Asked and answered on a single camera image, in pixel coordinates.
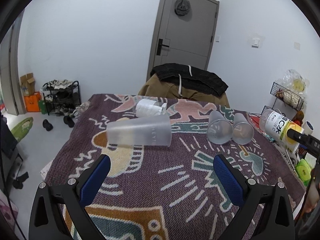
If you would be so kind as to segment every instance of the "frosted plastic cup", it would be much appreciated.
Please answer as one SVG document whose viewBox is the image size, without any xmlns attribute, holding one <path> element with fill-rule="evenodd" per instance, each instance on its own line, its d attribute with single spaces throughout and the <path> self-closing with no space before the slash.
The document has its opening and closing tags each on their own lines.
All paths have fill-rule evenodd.
<svg viewBox="0 0 320 240">
<path fill-rule="evenodd" d="M 136 117 L 149 117 L 166 114 L 167 103 L 150 99 L 141 99 L 132 109 Z"/>
<path fill-rule="evenodd" d="M 167 114 L 110 122 L 108 143 L 118 145 L 171 144 L 171 124 Z"/>
<path fill-rule="evenodd" d="M 236 113 L 233 119 L 232 140 L 240 145 L 249 143 L 254 135 L 253 127 L 241 113 Z"/>
<path fill-rule="evenodd" d="M 208 140 L 215 144 L 224 144 L 232 137 L 232 125 L 218 111 L 212 111 L 209 115 Z"/>
</svg>

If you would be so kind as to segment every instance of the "hat on door hook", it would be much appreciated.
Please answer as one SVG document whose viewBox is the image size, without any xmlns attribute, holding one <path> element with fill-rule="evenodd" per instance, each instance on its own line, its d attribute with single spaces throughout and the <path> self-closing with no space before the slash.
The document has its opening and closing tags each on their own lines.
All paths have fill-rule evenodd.
<svg viewBox="0 0 320 240">
<path fill-rule="evenodd" d="M 185 16 L 190 11 L 190 2 L 188 0 L 176 0 L 174 12 L 176 15 Z"/>
</svg>

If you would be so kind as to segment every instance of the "white wall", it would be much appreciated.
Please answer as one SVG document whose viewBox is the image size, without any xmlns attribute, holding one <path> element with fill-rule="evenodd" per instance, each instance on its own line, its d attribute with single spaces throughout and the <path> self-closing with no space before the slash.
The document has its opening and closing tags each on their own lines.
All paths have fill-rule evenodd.
<svg viewBox="0 0 320 240">
<path fill-rule="evenodd" d="M 78 80 L 83 101 L 96 93 L 137 94 L 146 81 L 159 0 L 33 0 L 21 24 L 19 75 L 36 90 Z"/>
<path fill-rule="evenodd" d="M 248 42 L 255 35 L 264 39 L 258 49 Z M 320 38 L 291 0 L 221 0 L 215 36 L 220 42 L 213 45 L 208 71 L 229 86 L 231 107 L 261 113 L 275 100 L 270 95 L 273 82 L 295 69 L 310 80 L 305 120 L 320 136 Z M 300 50 L 293 48 L 294 42 L 301 44 Z"/>
</svg>

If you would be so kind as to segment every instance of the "door handle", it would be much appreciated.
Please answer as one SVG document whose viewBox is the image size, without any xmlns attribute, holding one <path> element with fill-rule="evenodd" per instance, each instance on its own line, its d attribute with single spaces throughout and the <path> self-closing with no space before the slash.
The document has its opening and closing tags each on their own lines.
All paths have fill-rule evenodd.
<svg viewBox="0 0 320 240">
<path fill-rule="evenodd" d="M 157 56 L 160 56 L 162 47 L 170 48 L 170 46 L 164 45 L 164 44 L 162 44 L 162 42 L 163 42 L 163 39 L 159 39 L 158 49 L 157 49 L 157 54 L 156 54 Z"/>
</svg>

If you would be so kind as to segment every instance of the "light switch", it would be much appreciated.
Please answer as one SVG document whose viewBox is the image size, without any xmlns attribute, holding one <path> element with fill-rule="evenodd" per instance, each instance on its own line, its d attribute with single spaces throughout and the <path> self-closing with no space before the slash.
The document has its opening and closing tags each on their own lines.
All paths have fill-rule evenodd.
<svg viewBox="0 0 320 240">
<path fill-rule="evenodd" d="M 297 49 L 297 50 L 300 50 L 300 43 L 294 42 L 294 43 L 293 43 L 293 48 L 295 48 L 295 49 Z"/>
<path fill-rule="evenodd" d="M 259 47 L 259 38 L 253 38 L 252 39 L 252 46 L 258 48 Z"/>
</svg>

